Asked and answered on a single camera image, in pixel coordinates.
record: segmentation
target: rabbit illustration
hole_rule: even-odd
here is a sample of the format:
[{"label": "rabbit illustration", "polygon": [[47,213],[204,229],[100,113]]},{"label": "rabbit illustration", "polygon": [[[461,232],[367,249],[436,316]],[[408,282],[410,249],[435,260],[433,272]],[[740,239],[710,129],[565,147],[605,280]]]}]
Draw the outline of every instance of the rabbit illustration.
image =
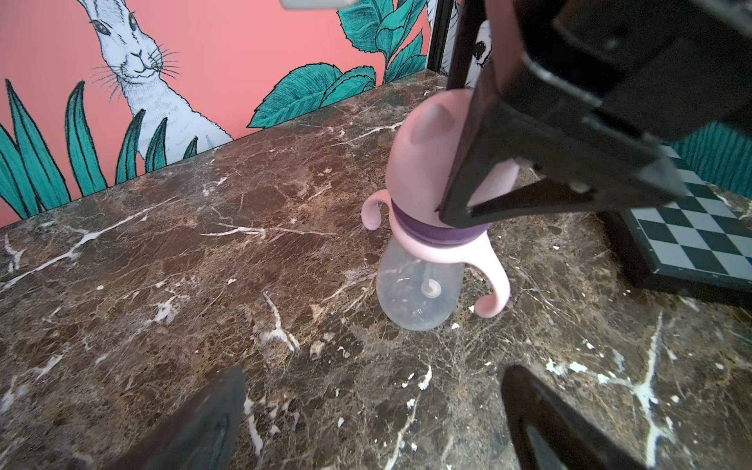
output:
[{"label": "rabbit illustration", "polygon": [[[432,31],[433,23],[436,18],[437,6],[438,0],[426,0],[428,21]],[[459,26],[460,8],[460,4],[453,2],[452,14],[449,17],[449,28],[447,29],[447,42],[444,45],[444,55],[441,57],[441,71],[445,74],[449,73],[449,66],[452,63],[454,40],[457,34],[457,27]],[[478,77],[481,75],[481,70],[483,69],[483,66],[486,65],[486,61],[491,55],[491,31],[488,20],[481,23],[472,55],[473,60],[470,61],[470,68],[468,70],[468,77],[465,80],[465,85],[475,87],[476,82],[478,82]]]},{"label": "rabbit illustration", "polygon": [[197,152],[232,140],[178,95],[161,78],[170,74],[156,42],[141,31],[135,15],[124,0],[77,0],[86,9],[102,46],[102,57],[114,73],[117,86],[135,116],[145,110],[138,139],[138,152],[146,156],[149,141],[159,123],[167,118],[165,156],[167,164],[183,158],[186,148],[198,137]]}]

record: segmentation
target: pink handle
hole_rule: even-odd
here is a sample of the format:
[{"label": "pink handle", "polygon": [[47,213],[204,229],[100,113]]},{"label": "pink handle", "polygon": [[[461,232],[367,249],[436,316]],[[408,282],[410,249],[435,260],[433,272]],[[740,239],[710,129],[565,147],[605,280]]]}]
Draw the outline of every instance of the pink handle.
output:
[{"label": "pink handle", "polygon": [[376,230],[381,224],[381,213],[378,210],[379,202],[383,202],[389,207],[389,224],[392,233],[399,244],[411,255],[425,261],[442,264],[465,262],[480,269],[488,277],[493,293],[483,296],[475,302],[475,313],[483,318],[494,317],[501,313],[509,301],[509,279],[499,258],[493,252],[487,232],[470,243],[458,247],[442,248],[422,244],[399,225],[394,217],[392,199],[387,190],[371,194],[363,203],[360,218],[368,230]]}]

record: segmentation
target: checkered board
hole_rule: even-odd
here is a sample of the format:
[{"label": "checkered board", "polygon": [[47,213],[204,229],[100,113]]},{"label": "checkered board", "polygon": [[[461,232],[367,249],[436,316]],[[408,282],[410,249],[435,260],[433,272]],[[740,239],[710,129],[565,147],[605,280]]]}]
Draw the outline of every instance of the checkered board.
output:
[{"label": "checkered board", "polygon": [[752,305],[752,232],[676,152],[664,150],[687,186],[685,197],[660,208],[601,214],[625,271],[639,287]]}]

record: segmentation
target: baby bottle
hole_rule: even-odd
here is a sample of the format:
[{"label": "baby bottle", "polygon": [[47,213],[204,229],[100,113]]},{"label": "baby bottle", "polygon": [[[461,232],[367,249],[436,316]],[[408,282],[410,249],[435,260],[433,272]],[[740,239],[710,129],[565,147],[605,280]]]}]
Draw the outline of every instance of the baby bottle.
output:
[{"label": "baby bottle", "polygon": [[[477,315],[493,317],[509,300],[509,280],[487,234],[490,224],[457,229],[438,218],[471,97],[471,89],[440,92],[410,113],[392,145],[387,188],[366,199],[361,210],[363,225],[376,230],[378,203],[389,208],[392,238],[376,274],[376,293],[384,313],[406,329],[432,329],[452,314],[466,263],[479,268],[493,288],[475,302]],[[518,170],[514,160],[496,165],[469,205],[508,193]]]}]

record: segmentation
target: teal leaf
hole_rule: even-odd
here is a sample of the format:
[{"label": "teal leaf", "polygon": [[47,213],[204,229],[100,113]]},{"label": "teal leaf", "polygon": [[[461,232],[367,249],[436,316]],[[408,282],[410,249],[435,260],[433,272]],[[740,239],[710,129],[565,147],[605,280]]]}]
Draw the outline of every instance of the teal leaf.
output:
[{"label": "teal leaf", "polygon": [[82,196],[107,189],[105,176],[99,168],[94,140],[83,112],[83,80],[73,89],[65,107],[65,143]]},{"label": "teal leaf", "polygon": [[154,135],[151,136],[149,147],[146,150],[146,172],[151,173],[167,166],[165,158],[165,132],[167,130],[167,118],[156,127]]},{"label": "teal leaf", "polygon": [[195,156],[196,154],[196,145],[199,143],[199,138],[194,137],[193,140],[188,144],[188,147],[186,147],[186,152],[183,154],[183,160],[189,159],[192,156]]},{"label": "teal leaf", "polygon": [[410,31],[413,30],[413,26],[415,26],[415,23],[418,21],[418,17],[423,12],[423,9],[426,7],[425,0],[408,0],[407,3],[412,3],[412,8],[410,9],[410,14],[408,15],[408,20],[405,22],[405,30],[402,33],[402,39],[400,39],[399,43],[402,44],[405,42],[405,39],[408,38],[410,35]]},{"label": "teal leaf", "polygon": [[21,161],[39,202],[45,209],[56,208],[70,202],[71,195],[65,186],[65,180],[50,155],[50,150],[44,143],[39,128],[24,108],[10,80],[5,81],[5,88],[8,89],[13,131],[16,135]]},{"label": "teal leaf", "polygon": [[376,48],[384,53],[387,63],[399,49],[402,39],[406,36],[405,24],[410,16],[413,1],[416,0],[403,3],[401,7],[386,15],[379,23],[376,32]]},{"label": "teal leaf", "polygon": [[291,71],[255,110],[248,127],[272,127],[319,108],[324,92],[342,75],[331,64],[308,64]]},{"label": "teal leaf", "polygon": [[381,20],[394,10],[392,0],[361,0],[357,5],[337,10],[344,36],[357,50],[378,52],[376,31]]},{"label": "teal leaf", "polygon": [[120,146],[115,170],[115,184],[125,183],[136,177],[136,153],[138,153],[138,137],[141,136],[141,122],[146,111],[140,110],[131,120]]},{"label": "teal leaf", "polygon": [[13,139],[0,124],[0,197],[26,219],[39,214],[37,196]]},{"label": "teal leaf", "polygon": [[376,71],[373,67],[358,67],[348,70],[324,92],[321,107],[332,105],[375,87]]},{"label": "teal leaf", "polygon": [[421,49],[423,49],[423,32],[420,32],[410,44],[400,50],[397,57],[389,64],[384,75],[384,83],[423,70],[426,67],[426,56],[420,55]]}]

